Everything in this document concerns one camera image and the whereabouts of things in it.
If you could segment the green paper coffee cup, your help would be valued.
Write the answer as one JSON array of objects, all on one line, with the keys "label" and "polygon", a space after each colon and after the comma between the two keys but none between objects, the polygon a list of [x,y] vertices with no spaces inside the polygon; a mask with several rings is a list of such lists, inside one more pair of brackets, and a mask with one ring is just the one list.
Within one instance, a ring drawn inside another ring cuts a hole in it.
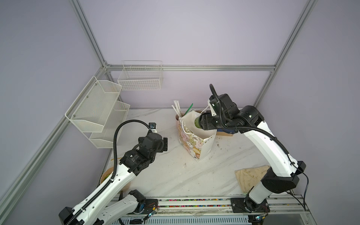
[{"label": "green paper coffee cup", "polygon": [[196,128],[199,128],[199,129],[203,128],[202,125],[201,125],[201,117],[200,116],[195,118],[194,125],[195,125]]}]

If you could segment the white mesh two-tier shelf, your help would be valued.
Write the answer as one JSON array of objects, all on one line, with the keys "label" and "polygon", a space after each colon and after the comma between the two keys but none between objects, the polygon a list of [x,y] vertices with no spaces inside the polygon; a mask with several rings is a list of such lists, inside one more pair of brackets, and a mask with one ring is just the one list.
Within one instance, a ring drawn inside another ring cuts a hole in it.
[{"label": "white mesh two-tier shelf", "polygon": [[65,112],[65,117],[98,149],[113,148],[116,128],[130,105],[120,101],[122,86],[93,76]]}]

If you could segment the green wrapped straw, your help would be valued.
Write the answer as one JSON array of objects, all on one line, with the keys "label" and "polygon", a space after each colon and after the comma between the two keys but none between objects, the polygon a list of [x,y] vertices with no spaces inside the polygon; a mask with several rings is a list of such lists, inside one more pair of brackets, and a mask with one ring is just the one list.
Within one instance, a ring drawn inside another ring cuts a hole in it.
[{"label": "green wrapped straw", "polygon": [[186,115],[191,110],[192,107],[193,107],[193,103],[189,106],[189,108],[186,110],[184,115]]}]

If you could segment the white wrapped straw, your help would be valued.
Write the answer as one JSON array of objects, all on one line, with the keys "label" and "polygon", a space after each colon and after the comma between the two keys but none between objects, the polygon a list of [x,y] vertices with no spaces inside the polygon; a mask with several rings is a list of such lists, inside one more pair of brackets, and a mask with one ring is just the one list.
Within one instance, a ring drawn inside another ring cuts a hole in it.
[{"label": "white wrapped straw", "polygon": [[173,110],[176,112],[177,116],[179,118],[182,117],[182,112],[181,112],[181,108],[180,108],[180,104],[178,100],[174,100],[173,101],[173,105],[172,105]]}]

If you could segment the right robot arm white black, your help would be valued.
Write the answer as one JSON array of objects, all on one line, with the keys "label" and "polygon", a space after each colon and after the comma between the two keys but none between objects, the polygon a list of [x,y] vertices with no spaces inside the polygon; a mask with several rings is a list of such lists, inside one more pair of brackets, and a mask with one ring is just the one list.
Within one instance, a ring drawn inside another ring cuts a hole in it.
[{"label": "right robot arm white black", "polygon": [[304,172],[306,164],[290,155],[272,134],[257,108],[245,106],[239,109],[227,94],[211,95],[208,105],[210,110],[195,119],[197,128],[244,134],[270,164],[264,177],[244,198],[242,207],[245,211],[255,212],[264,206],[271,194],[281,194],[298,185],[299,174]]}]

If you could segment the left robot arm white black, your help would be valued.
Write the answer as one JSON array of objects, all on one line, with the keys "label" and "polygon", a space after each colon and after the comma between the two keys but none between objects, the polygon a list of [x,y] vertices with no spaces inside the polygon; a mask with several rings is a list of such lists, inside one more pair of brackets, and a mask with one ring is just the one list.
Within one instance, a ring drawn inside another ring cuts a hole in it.
[{"label": "left robot arm white black", "polygon": [[134,212],[144,203],[144,196],[137,190],[131,191],[124,203],[115,204],[111,200],[138,174],[154,162],[156,154],[168,150],[168,138],[149,132],[138,139],[138,144],[127,151],[114,171],[95,191],[78,205],[65,207],[59,218],[63,225],[106,225],[123,215]]}]

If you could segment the beige cloth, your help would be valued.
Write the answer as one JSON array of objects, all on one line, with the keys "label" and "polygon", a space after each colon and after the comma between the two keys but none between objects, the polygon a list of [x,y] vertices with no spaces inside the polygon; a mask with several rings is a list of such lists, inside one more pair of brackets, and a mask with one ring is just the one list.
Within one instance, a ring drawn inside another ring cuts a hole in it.
[{"label": "beige cloth", "polygon": [[265,176],[270,166],[260,166],[255,168],[246,168],[235,171],[235,176],[241,191],[247,194],[258,182]]}]

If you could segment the cartoon animal paper gift bag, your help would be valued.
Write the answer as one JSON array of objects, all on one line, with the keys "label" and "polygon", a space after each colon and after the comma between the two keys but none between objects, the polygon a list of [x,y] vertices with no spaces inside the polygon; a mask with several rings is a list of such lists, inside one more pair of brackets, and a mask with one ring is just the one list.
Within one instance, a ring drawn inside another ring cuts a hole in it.
[{"label": "cartoon animal paper gift bag", "polygon": [[192,110],[182,117],[175,117],[180,144],[198,162],[210,153],[217,134],[216,130],[203,130],[195,126],[195,119],[200,115]]}]

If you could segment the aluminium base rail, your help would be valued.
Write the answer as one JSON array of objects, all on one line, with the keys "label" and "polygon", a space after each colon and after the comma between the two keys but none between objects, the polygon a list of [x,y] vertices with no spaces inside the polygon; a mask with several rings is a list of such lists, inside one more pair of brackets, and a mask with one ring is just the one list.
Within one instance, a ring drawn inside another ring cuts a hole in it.
[{"label": "aluminium base rail", "polygon": [[148,197],[143,213],[116,219],[115,225],[315,225],[302,196],[271,195],[252,213],[243,195]]}]

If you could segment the cardboard box of blue napkins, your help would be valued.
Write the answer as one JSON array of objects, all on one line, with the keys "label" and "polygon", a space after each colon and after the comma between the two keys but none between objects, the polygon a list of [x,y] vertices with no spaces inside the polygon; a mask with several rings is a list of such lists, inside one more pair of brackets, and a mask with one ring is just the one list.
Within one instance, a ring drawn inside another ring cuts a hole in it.
[{"label": "cardboard box of blue napkins", "polygon": [[223,130],[223,129],[217,129],[217,136],[223,136],[223,137],[232,137],[234,135],[233,131],[229,131],[229,130]]}]

